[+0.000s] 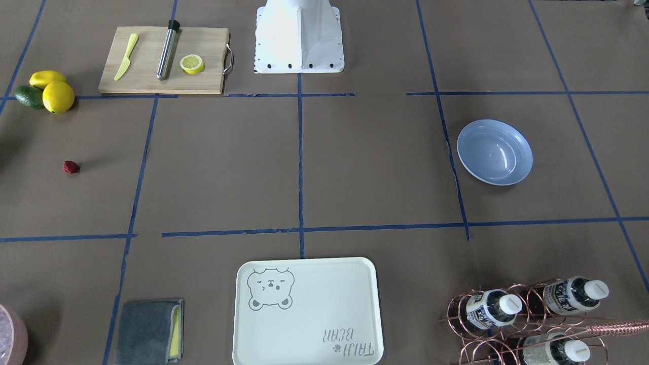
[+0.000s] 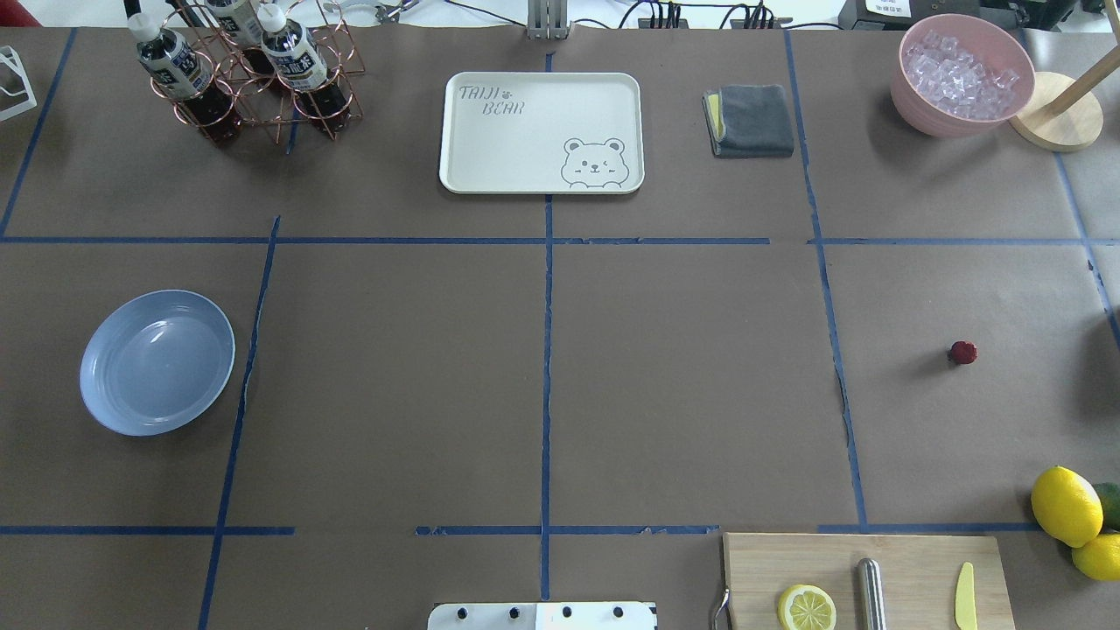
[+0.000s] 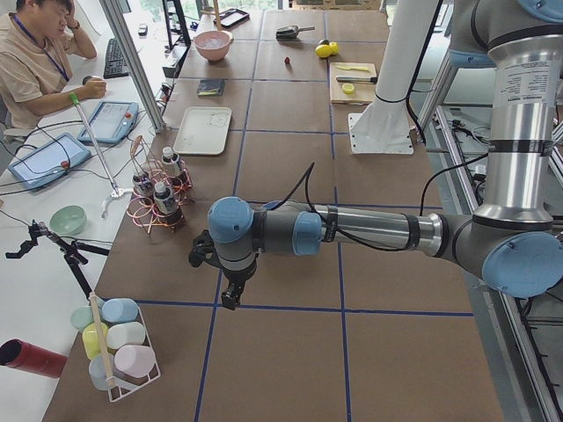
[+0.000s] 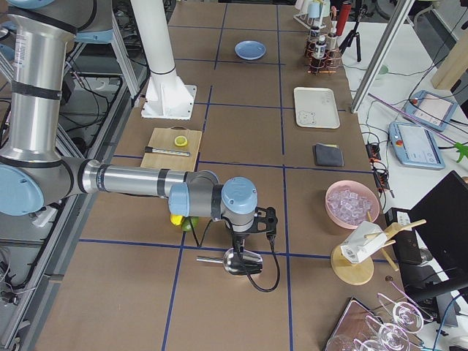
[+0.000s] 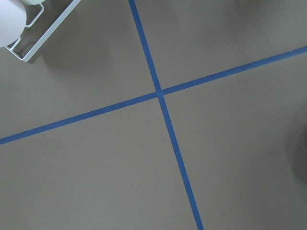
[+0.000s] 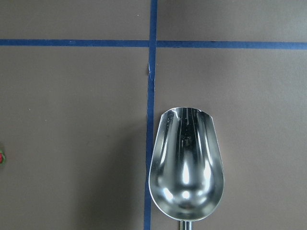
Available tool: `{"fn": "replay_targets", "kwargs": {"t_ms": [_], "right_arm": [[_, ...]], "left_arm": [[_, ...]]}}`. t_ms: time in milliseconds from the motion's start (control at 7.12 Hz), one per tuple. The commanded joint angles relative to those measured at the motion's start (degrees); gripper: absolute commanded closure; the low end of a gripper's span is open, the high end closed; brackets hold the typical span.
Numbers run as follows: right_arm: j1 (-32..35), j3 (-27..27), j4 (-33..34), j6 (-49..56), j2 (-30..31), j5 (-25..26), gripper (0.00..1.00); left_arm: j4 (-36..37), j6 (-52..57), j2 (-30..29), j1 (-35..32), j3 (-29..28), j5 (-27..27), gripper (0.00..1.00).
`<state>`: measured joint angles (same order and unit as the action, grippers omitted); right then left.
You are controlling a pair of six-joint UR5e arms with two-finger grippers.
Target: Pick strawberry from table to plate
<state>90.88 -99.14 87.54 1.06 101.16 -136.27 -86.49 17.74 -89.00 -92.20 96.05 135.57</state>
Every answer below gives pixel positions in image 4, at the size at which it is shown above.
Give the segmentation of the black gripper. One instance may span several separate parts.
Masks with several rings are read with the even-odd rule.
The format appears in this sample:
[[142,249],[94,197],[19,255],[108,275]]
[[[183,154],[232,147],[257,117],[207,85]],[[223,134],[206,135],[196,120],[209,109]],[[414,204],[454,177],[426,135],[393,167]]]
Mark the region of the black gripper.
[[244,244],[245,239],[247,238],[247,234],[242,233],[233,233],[233,249],[235,256],[241,261],[246,261],[246,255],[244,254]]

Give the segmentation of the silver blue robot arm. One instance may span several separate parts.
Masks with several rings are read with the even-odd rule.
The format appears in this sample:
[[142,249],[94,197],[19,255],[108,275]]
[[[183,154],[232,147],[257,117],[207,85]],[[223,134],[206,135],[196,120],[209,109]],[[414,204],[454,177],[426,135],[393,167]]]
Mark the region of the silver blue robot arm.
[[67,44],[110,23],[111,2],[11,1],[9,15],[17,35],[10,134],[1,149],[1,212],[22,216],[95,192],[160,197],[173,215],[224,221],[233,239],[224,259],[252,261],[244,239],[257,227],[257,190],[249,179],[221,184],[209,171],[106,165],[56,152]]

